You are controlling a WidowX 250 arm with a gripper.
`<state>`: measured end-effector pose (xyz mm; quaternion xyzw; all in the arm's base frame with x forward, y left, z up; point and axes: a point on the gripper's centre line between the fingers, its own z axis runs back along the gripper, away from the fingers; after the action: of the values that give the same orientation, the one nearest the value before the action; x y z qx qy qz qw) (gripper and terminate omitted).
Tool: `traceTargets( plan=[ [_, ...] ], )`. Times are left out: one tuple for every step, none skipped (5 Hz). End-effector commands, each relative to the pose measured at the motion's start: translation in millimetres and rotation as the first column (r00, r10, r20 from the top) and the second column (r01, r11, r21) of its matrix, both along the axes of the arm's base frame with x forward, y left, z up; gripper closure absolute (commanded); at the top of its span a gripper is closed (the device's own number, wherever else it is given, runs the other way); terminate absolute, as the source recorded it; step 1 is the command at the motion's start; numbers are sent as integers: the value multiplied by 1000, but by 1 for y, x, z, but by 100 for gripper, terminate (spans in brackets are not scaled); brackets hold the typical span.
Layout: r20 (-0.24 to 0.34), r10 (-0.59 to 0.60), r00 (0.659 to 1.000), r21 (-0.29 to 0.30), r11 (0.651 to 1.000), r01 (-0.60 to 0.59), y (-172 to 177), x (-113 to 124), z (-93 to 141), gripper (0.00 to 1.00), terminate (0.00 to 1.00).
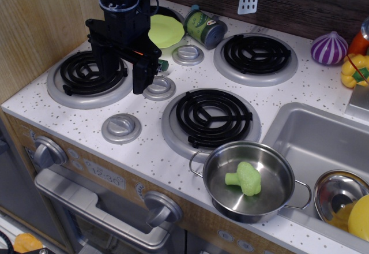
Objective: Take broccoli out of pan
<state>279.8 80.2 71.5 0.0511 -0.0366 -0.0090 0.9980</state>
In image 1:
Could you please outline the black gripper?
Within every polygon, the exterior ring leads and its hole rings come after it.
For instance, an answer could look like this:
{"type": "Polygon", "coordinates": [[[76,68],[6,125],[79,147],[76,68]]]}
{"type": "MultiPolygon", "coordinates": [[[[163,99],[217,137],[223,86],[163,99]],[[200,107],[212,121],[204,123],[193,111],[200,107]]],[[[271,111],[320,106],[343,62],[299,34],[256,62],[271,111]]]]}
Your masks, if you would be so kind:
{"type": "Polygon", "coordinates": [[[150,40],[150,0],[99,0],[104,20],[86,20],[92,54],[102,77],[111,79],[119,58],[133,63],[133,93],[142,94],[158,74],[161,50],[150,40]]]}

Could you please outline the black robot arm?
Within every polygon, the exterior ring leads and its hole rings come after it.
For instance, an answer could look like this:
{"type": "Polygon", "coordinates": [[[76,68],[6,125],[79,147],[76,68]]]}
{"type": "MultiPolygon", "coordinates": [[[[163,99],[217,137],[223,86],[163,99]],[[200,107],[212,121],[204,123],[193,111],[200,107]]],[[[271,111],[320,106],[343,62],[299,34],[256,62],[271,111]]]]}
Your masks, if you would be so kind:
{"type": "Polygon", "coordinates": [[[103,77],[124,60],[133,66],[133,92],[142,94],[159,72],[161,50],[149,38],[150,0],[99,0],[103,20],[89,19],[88,41],[103,77]]]}

